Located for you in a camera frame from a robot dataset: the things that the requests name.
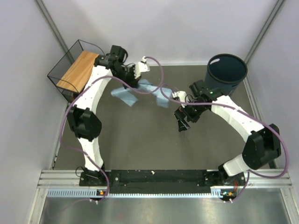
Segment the light blue trash bag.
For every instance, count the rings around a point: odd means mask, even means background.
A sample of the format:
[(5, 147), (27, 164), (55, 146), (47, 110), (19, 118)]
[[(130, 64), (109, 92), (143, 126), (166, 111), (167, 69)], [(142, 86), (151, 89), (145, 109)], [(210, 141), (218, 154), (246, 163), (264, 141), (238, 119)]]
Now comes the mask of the light blue trash bag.
[[(149, 93), (156, 97), (156, 103), (158, 106), (163, 108), (169, 107), (169, 100), (161, 93), (160, 88), (158, 88), (155, 92), (153, 92), (157, 86), (153, 85), (146, 79), (142, 79), (138, 83), (137, 90), (142, 93)], [(137, 101), (138, 98), (134, 95), (136, 91), (131, 90), (130, 88), (117, 88), (111, 91), (111, 95), (122, 100), (125, 104), (129, 106), (133, 106)]]

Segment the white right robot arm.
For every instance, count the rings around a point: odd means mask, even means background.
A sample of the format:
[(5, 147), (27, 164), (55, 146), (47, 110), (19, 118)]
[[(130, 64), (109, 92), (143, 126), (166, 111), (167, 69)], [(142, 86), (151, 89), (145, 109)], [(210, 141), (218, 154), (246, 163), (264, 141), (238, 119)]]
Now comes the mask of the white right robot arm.
[(281, 155), (276, 125), (271, 124), (266, 128), (247, 117), (246, 112), (230, 96), (225, 95), (220, 88), (208, 88), (203, 80), (194, 82), (189, 88), (192, 91), (190, 97), (185, 91), (172, 93), (173, 99), (181, 102), (174, 112), (180, 132), (189, 130), (188, 122), (197, 122), (202, 113), (209, 110), (233, 127), (245, 142), (240, 155), (218, 167), (218, 179), (222, 184), (228, 185), (237, 174), (250, 169), (257, 170)]

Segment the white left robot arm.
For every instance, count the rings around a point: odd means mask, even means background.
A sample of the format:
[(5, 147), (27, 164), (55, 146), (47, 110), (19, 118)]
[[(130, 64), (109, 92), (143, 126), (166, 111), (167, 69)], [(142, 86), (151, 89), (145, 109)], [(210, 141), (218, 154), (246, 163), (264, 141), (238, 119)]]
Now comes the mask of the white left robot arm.
[(91, 171), (90, 180), (101, 185), (106, 174), (100, 169), (104, 161), (100, 155), (99, 135), (102, 123), (96, 116), (96, 109), (111, 76), (122, 80), (130, 87), (137, 88), (140, 73), (135, 65), (128, 67), (124, 63), (127, 51), (121, 46), (113, 45), (106, 55), (98, 55), (93, 63), (92, 72), (81, 96), (73, 102), (67, 114), (71, 131), (79, 140), (85, 157), (85, 169)]

